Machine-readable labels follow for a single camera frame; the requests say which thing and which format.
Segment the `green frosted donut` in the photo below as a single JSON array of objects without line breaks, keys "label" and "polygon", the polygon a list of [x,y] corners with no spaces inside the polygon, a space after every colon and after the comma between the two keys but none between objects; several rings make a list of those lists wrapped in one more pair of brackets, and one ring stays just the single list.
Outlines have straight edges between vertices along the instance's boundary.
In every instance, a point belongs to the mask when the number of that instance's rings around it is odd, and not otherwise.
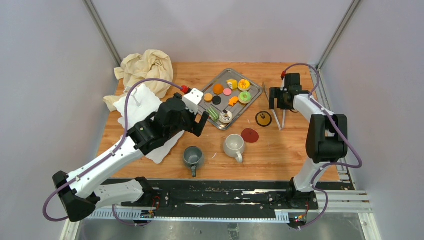
[{"label": "green frosted donut", "polygon": [[241,104],[249,104],[252,101],[252,95],[248,91],[242,91],[238,96]]}]

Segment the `metal tongs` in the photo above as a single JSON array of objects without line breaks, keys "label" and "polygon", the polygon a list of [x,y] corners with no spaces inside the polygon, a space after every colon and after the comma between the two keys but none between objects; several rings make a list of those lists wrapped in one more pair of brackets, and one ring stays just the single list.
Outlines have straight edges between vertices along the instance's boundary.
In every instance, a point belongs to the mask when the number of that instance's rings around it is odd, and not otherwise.
[{"label": "metal tongs", "polygon": [[[270,103],[271,101],[270,101],[269,89],[267,88],[265,82],[262,83],[262,89],[266,95],[266,99]],[[285,128],[285,123],[286,123],[286,110],[283,110],[281,115],[278,115],[275,109],[272,109],[271,112],[273,113],[278,129],[282,131]]]}]

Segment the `white three-tier dessert stand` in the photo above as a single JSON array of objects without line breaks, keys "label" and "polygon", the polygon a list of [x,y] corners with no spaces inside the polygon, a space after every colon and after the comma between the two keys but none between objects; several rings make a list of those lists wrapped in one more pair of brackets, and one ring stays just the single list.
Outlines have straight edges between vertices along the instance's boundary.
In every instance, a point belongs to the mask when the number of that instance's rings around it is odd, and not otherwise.
[{"label": "white three-tier dessert stand", "polygon": [[[131,94],[127,104],[127,116],[125,117],[125,100],[126,94],[119,96],[117,101],[109,105],[111,111],[118,111],[121,118],[118,122],[124,127],[125,120],[128,120],[128,128],[132,128],[136,123],[143,121],[153,112],[156,112],[162,101],[145,85],[141,84],[135,88]],[[183,136],[181,131],[173,138],[168,140],[164,146],[153,150],[146,158],[152,160],[155,164],[160,164],[165,157],[171,152],[171,149],[177,144],[178,140]]]}]

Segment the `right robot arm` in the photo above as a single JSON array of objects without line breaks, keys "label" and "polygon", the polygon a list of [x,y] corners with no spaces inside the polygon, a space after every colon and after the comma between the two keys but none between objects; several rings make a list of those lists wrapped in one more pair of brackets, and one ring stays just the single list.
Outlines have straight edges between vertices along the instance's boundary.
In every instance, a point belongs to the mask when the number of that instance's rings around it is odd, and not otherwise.
[{"label": "right robot arm", "polygon": [[342,139],[347,134],[347,117],[335,114],[303,90],[299,73],[281,75],[281,87],[269,89],[269,108],[299,112],[309,122],[305,150],[307,159],[300,172],[289,182],[286,204],[293,209],[308,206],[314,199],[314,188],[329,164],[336,163],[348,153]]}]

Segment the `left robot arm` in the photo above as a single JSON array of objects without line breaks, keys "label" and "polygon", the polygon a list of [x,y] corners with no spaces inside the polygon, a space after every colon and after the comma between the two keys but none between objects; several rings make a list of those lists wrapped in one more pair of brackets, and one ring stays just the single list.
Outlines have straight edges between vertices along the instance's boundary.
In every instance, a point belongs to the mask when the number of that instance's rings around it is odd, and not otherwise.
[{"label": "left robot arm", "polygon": [[188,132],[201,136],[209,118],[209,113],[204,112],[196,122],[203,98],[204,94],[195,88],[184,96],[174,94],[145,120],[127,127],[120,141],[107,152],[70,173],[58,171],[52,179],[66,218],[79,222],[97,209],[125,202],[149,206],[153,189],[145,177],[116,184],[105,181],[135,160],[162,150],[177,134]]}]

